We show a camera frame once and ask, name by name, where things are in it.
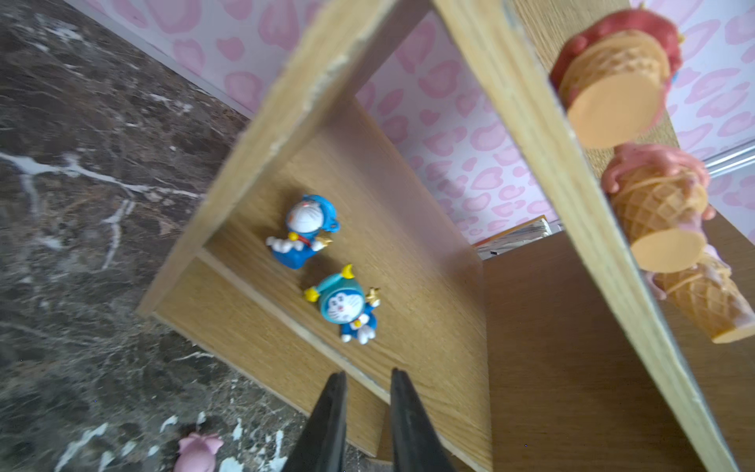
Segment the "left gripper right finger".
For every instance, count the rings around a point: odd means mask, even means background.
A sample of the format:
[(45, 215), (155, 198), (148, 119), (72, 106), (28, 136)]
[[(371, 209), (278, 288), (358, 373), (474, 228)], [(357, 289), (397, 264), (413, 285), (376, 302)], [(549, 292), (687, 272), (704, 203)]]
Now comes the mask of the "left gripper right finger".
[(391, 372), (389, 423), (393, 470), (455, 472), (408, 374)]

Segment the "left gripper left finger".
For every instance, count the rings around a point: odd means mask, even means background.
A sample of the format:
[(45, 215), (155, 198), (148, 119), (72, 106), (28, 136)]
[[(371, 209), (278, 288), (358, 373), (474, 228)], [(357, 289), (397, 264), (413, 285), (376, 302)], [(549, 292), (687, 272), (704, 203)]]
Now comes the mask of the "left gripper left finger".
[(330, 375), (282, 472), (343, 470), (347, 432), (348, 381), (345, 372)]

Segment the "blue pink pig figure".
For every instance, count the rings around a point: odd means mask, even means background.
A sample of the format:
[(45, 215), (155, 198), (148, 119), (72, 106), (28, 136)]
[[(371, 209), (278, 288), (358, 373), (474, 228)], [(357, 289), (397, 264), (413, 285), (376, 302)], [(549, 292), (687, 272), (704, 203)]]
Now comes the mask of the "blue pink pig figure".
[(214, 472), (216, 454), (224, 445), (217, 435), (188, 434), (178, 442), (174, 472)]

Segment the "small teal figure toy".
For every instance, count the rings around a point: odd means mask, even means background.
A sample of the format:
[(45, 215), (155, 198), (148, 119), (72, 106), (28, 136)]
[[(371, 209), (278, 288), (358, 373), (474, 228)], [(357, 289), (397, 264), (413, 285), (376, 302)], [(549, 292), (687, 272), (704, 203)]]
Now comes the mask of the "small teal figure toy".
[(365, 290), (355, 277), (353, 265), (309, 287), (304, 297), (318, 305), (326, 321), (339, 326), (344, 343), (355, 339), (365, 345), (376, 337), (378, 320), (374, 311), (381, 305), (381, 293), (377, 287)]

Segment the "wooden three-tier shelf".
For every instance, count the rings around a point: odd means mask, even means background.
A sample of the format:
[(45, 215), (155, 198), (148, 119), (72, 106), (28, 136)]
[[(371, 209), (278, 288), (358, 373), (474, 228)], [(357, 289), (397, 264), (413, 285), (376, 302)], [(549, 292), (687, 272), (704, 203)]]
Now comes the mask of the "wooden three-tier shelf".
[[(485, 84), (564, 210), (564, 232), (483, 261), (356, 90), (438, 8), (458, 39), (499, 27), (523, 73)], [(537, 55), (615, 9), (597, 1), (330, 1), (240, 136), (138, 311), (310, 411), (352, 381), (348, 438), (386, 458), (390, 373), (409, 373), (442, 445), (474, 471), (750, 471), (754, 344), (713, 344), (642, 287)], [(305, 195), (340, 230), (302, 269), (287, 236)], [(376, 337), (344, 343), (304, 297), (353, 266), (377, 287)]]

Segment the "small blue figure toy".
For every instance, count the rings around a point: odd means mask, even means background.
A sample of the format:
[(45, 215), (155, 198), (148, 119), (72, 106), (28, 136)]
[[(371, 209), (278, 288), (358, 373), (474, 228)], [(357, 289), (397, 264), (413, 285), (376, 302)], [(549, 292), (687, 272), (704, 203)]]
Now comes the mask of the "small blue figure toy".
[(273, 257), (289, 269), (302, 269), (312, 257), (332, 242), (340, 230), (335, 206), (322, 196), (305, 195), (287, 214), (287, 236), (269, 237), (265, 245)]

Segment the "pink ice cream cone toy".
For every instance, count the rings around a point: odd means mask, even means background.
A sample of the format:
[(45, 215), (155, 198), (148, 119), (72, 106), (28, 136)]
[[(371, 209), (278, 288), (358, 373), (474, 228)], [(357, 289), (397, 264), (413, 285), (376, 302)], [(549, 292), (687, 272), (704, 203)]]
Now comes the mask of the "pink ice cream cone toy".
[(715, 215), (710, 182), (705, 164), (676, 147), (615, 147), (601, 185), (640, 269), (676, 273), (700, 260), (708, 244), (702, 223)]

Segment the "sprinkled ice cream cone toy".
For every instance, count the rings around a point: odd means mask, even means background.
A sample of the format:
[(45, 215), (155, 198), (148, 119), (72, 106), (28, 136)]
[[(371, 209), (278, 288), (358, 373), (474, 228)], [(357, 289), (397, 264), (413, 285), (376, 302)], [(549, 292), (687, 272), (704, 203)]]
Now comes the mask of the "sprinkled ice cream cone toy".
[(611, 13), (564, 43), (550, 80), (582, 147), (613, 148), (655, 126), (681, 44), (676, 24), (644, 8)]

